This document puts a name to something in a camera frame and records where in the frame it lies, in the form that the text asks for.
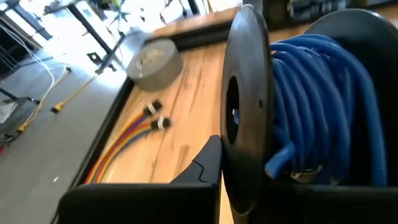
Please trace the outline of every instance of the metal frame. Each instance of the metal frame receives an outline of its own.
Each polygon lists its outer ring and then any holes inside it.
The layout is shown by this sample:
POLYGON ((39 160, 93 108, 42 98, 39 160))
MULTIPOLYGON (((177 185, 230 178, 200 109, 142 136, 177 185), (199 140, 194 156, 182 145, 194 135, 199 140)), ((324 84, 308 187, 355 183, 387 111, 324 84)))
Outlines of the metal frame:
POLYGON ((15 12, 21 16, 30 26, 33 27, 33 29, 36 30, 36 33, 39 33, 41 36, 43 36, 46 40, 50 40, 52 38, 52 35, 50 35, 44 27, 42 27, 37 20, 27 11, 25 11, 22 6, 19 4, 14 7, 15 12))
POLYGON ((99 43, 99 45, 105 50, 107 54, 112 53, 112 49, 109 47, 109 45, 105 42, 104 39, 101 38, 97 31, 95 31, 94 27, 88 22, 86 17, 79 11, 75 4, 67 6, 67 9, 69 9, 70 13, 72 13, 72 15, 81 22, 81 24, 86 28, 87 32, 94 37, 95 41, 99 43))
POLYGON ((0 46, 0 60, 10 69, 10 71, 13 71, 21 67, 18 61, 15 60, 15 58, 11 54, 9 54, 6 49, 4 49, 1 46, 0 46))
POLYGON ((118 48, 120 47, 120 45, 122 44, 122 42, 124 41, 124 39, 126 38, 126 35, 122 32, 119 33, 120 38, 118 40, 118 42, 116 43, 116 45, 113 47, 112 51, 108 54, 105 55, 105 57, 102 59, 102 63, 99 66, 99 68, 95 71, 97 74, 101 74, 104 69, 106 67, 110 67, 112 68, 113 71, 115 71, 116 69, 113 67, 113 65, 111 65, 111 59, 113 57, 113 55, 115 55, 116 51, 118 50, 118 48))
POLYGON ((12 100, 18 100, 18 97, 17 97, 17 96, 13 95, 12 93, 8 92, 7 90, 5 90, 5 89, 3 89, 3 88, 0 88, 0 93, 2 93, 2 94, 4 94, 4 95, 8 96, 8 97, 9 97, 10 99, 12 99, 12 100))
POLYGON ((199 14, 199 9, 195 0, 188 0, 189 7, 191 8, 192 14, 197 15, 199 14))
POLYGON ((13 28, 17 29, 18 32, 20 32, 26 39, 32 41, 34 44, 36 44, 36 45, 38 45, 38 46, 41 46, 35 39, 33 39, 33 35, 35 35, 36 33, 38 33, 37 31, 36 31, 35 34, 29 35, 25 30, 23 30, 18 24, 16 24, 10 17, 8 17, 8 16, 6 15, 6 12, 7 12, 8 10, 13 9, 15 6, 16 6, 15 4, 14 4, 13 6, 10 6, 10 5, 9 5, 9 7, 8 7, 6 10, 0 11, 0 16, 1 16, 5 21, 7 21, 7 22, 11 25, 10 28, 13 27, 13 28))

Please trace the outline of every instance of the concrete floor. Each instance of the concrete floor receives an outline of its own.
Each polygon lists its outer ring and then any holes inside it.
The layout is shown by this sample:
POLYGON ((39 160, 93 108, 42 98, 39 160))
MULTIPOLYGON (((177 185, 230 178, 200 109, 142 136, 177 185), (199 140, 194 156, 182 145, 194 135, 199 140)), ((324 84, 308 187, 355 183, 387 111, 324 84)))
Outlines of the concrete floor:
MULTIPOLYGON (((125 66, 144 36, 124 41, 125 66)), ((63 59, 73 65, 72 73, 49 94, 37 119, 0 154, 0 223, 49 223, 126 77, 120 69, 105 71, 53 114, 49 109, 54 104, 95 75, 85 54, 67 54, 63 59)), ((63 65, 56 60, 45 63, 56 68, 52 72, 57 79, 63 65)), ((50 77, 36 63, 20 68, 1 86, 17 96, 40 98, 49 84, 50 77)))

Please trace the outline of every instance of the duct tape roll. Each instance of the duct tape roll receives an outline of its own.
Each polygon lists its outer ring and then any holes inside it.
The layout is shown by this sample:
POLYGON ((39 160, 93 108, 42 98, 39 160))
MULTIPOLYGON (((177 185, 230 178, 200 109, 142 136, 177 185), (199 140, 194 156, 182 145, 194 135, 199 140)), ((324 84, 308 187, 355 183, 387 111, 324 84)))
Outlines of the duct tape roll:
POLYGON ((154 40, 144 46, 127 66, 127 75, 144 91, 169 86, 180 74, 183 60, 170 39, 154 40))

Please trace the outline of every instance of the wooden tabletop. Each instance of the wooden tabletop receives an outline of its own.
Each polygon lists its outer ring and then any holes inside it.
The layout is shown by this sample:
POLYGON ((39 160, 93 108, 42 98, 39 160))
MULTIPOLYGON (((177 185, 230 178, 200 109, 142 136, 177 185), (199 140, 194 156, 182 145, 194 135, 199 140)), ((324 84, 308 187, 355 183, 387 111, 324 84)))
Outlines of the wooden tabletop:
MULTIPOLYGON (((381 10, 398 27, 398 7, 381 10)), ((232 19, 238 8, 194 17, 156 30, 165 35, 192 27, 232 19)), ((302 34, 308 26, 285 29, 270 34, 270 41, 302 34)), ((220 95, 226 42, 182 52, 184 68, 166 89, 146 93, 134 87, 105 147, 115 142, 121 130, 141 112, 146 104, 159 99, 160 112, 172 120, 166 131, 149 134, 126 149, 108 169, 104 182, 167 183, 183 171, 212 134, 220 134, 220 95)), ((220 223, 233 223, 225 187, 222 184, 220 223)))

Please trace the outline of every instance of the coiled hose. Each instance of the coiled hose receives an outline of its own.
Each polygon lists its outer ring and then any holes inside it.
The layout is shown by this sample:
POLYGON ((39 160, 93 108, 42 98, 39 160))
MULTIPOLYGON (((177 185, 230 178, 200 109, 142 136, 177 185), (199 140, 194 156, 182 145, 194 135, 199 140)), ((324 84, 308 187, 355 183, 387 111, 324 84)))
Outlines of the coiled hose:
POLYGON ((294 174, 318 169, 317 184, 347 178, 354 99, 362 97, 372 184, 386 186, 386 152, 376 93, 361 62, 322 35, 298 35, 271 44, 271 50, 273 137, 282 149, 266 163, 266 174, 276 178, 282 171, 294 174), (354 95, 354 88, 361 96, 354 95))

